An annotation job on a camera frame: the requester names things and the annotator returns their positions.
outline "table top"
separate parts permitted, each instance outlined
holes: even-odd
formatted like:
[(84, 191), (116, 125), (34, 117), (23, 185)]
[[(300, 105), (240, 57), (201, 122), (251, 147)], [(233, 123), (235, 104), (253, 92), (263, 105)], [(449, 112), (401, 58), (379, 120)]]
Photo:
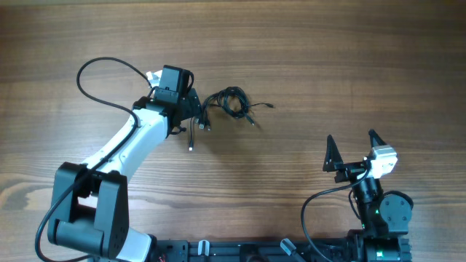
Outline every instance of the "table top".
[[(398, 152), (384, 190), (415, 202), (415, 261), (465, 261), (466, 19), (455, 1), (247, 1), (0, 7), (0, 260), (37, 261), (33, 238), (63, 162), (80, 163), (128, 115), (86, 99), (76, 72), (112, 56), (142, 71), (189, 69), (201, 99), (228, 86), (258, 106), (212, 130), (170, 136), (129, 184), (130, 225), (159, 239), (304, 239), (299, 213), (335, 187), (322, 171), (332, 134), (345, 161), (374, 128)], [(112, 62), (82, 76), (130, 107), (145, 82)], [(347, 191), (307, 209), (313, 237), (361, 225)], [(51, 258), (78, 253), (48, 244)]]

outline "robotic arm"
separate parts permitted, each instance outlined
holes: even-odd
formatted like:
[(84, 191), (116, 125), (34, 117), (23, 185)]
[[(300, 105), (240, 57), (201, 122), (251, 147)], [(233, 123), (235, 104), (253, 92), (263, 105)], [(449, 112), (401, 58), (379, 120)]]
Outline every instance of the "robotic arm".
[[(129, 227), (127, 184), (147, 155), (184, 119), (199, 116), (201, 105), (191, 88), (194, 76), (182, 68), (164, 66), (147, 73), (154, 92), (134, 102), (124, 127), (82, 164), (65, 162), (55, 174), (52, 205), (79, 179), (84, 182), (58, 205), (50, 217), (47, 236), (51, 243), (90, 254), (89, 261), (132, 262), (322, 262), (411, 261), (407, 239), (412, 200), (398, 191), (383, 193), (379, 179), (390, 173), (398, 158), (373, 130), (371, 152), (361, 162), (343, 163), (335, 141), (328, 136), (323, 171), (336, 172), (336, 183), (350, 182), (358, 206), (362, 230), (350, 230), (341, 239), (309, 242), (213, 242), (164, 240)], [(137, 129), (108, 161), (136, 125)], [(92, 168), (97, 170), (88, 177)], [(97, 207), (81, 205), (78, 198), (93, 195)]]

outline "wooden table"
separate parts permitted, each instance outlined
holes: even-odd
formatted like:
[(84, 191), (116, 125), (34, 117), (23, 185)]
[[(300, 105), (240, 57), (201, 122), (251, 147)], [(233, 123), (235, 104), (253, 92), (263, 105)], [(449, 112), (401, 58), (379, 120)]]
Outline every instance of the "wooden table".
[[(33, 237), (61, 163), (80, 163), (128, 115), (86, 99), (79, 67), (114, 56), (194, 72), (200, 97), (242, 87), (257, 126), (212, 109), (212, 131), (170, 136), (129, 185), (130, 225), (159, 239), (303, 239), (299, 212), (336, 186), (326, 136), (359, 161), (374, 128), (398, 152), (382, 179), (416, 205), (415, 261), (465, 261), (466, 15), (459, 1), (250, 1), (0, 8), (0, 261), (37, 261)], [(83, 74), (124, 106), (148, 92), (122, 65)], [(313, 237), (360, 224), (347, 191), (307, 210)], [(48, 244), (54, 259), (77, 253)]]

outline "wooden surface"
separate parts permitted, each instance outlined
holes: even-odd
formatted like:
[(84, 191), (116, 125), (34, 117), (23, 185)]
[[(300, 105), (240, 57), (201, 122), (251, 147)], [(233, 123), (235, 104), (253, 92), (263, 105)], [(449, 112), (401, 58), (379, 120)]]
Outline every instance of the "wooden surface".
[[(415, 201), (415, 261), (466, 261), (466, 15), (460, 1), (251, 1), (0, 8), (0, 261), (37, 261), (33, 237), (53, 177), (80, 163), (128, 115), (81, 95), (76, 72), (114, 56), (142, 71), (194, 72), (201, 98), (231, 85), (253, 127), (212, 109), (211, 132), (170, 136), (129, 185), (130, 225), (159, 239), (303, 239), (299, 212), (334, 187), (322, 172), (332, 134), (345, 161), (374, 128), (399, 162), (386, 191)], [(131, 106), (148, 90), (112, 62), (83, 87)], [(359, 229), (347, 191), (307, 210), (314, 237)], [(54, 259), (75, 252), (49, 245)]]

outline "bundle of black cable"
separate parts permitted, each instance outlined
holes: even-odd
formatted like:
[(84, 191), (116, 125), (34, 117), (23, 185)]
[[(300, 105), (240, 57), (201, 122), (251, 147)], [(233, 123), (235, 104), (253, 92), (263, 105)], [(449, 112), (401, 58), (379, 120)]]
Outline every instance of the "bundle of black cable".
[[(230, 108), (228, 104), (229, 98), (237, 98), (240, 101), (240, 109), (237, 111)], [(208, 116), (208, 107), (209, 106), (217, 106), (221, 107), (225, 113), (234, 117), (235, 119), (241, 119), (245, 117), (252, 125), (254, 125), (254, 120), (248, 115), (249, 108), (258, 105), (266, 105), (270, 108), (274, 108), (274, 105), (271, 103), (257, 103), (250, 105), (248, 97), (246, 96), (245, 92), (239, 87), (227, 87), (225, 90), (221, 90), (213, 95), (210, 95), (208, 98), (205, 99), (204, 103), (202, 104), (202, 113), (199, 117), (199, 128), (204, 129), (207, 127), (210, 130), (210, 120)]]

